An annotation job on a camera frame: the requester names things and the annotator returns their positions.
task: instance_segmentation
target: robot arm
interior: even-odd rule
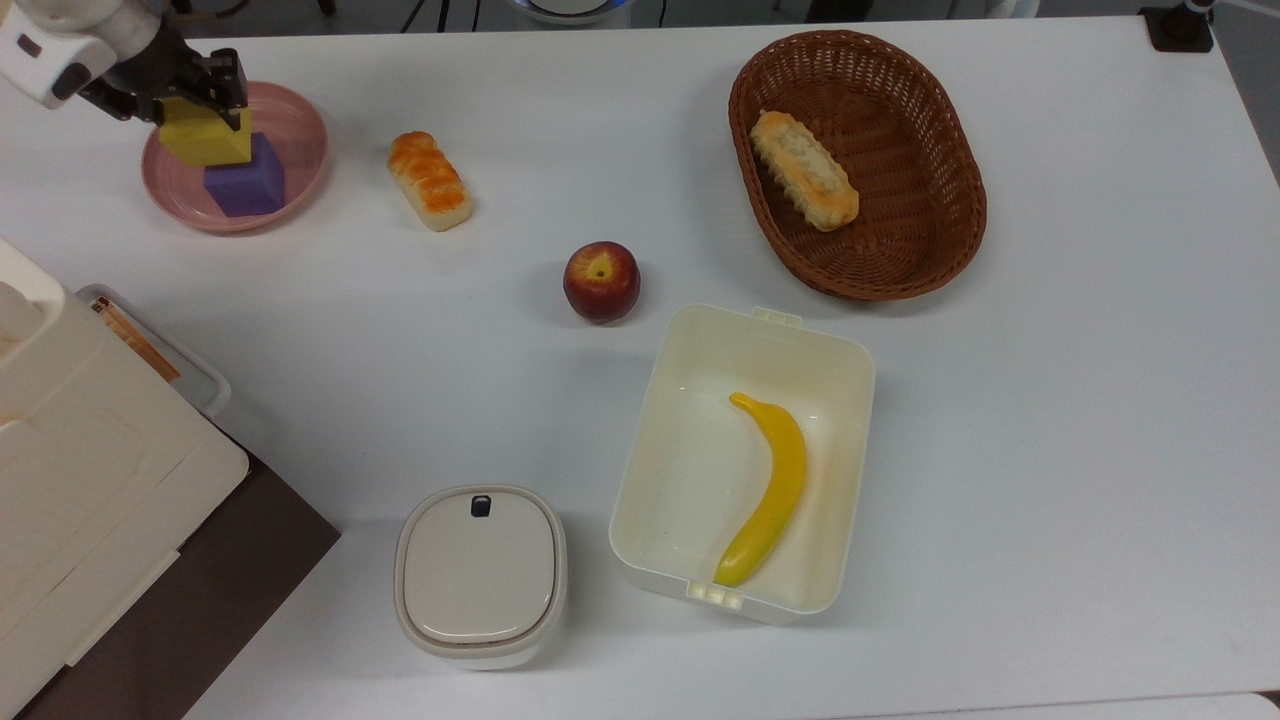
[[[234,50],[205,58],[148,0],[0,0],[0,72],[46,108],[81,95],[116,119],[164,123],[166,97],[239,129],[247,82]]]

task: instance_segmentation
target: bread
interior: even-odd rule
[[[430,135],[415,131],[397,137],[387,169],[433,231],[447,231],[471,217],[471,195]]]
[[[751,145],[806,223],[831,232],[858,217],[849,176],[803,123],[786,113],[760,113]]]

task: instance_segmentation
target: yellow banana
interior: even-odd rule
[[[769,487],[764,489],[764,497],[755,506],[755,512],[751,512],[746,524],[728,543],[728,550],[721,556],[719,566],[716,568],[714,582],[732,588],[754,575],[764,559],[773,552],[773,546],[778,543],[782,530],[791,521],[796,503],[800,502],[809,464],[804,436],[790,413],[741,392],[735,392],[728,400],[755,419],[773,452]]]

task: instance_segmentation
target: container lid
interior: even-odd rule
[[[451,644],[518,637],[552,605],[550,519],[515,492],[451,495],[413,524],[403,578],[404,610],[425,637]]]

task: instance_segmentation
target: purple block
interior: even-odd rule
[[[284,208],[284,167],[266,136],[250,138],[252,160],[205,168],[205,190],[228,218],[268,215]]]

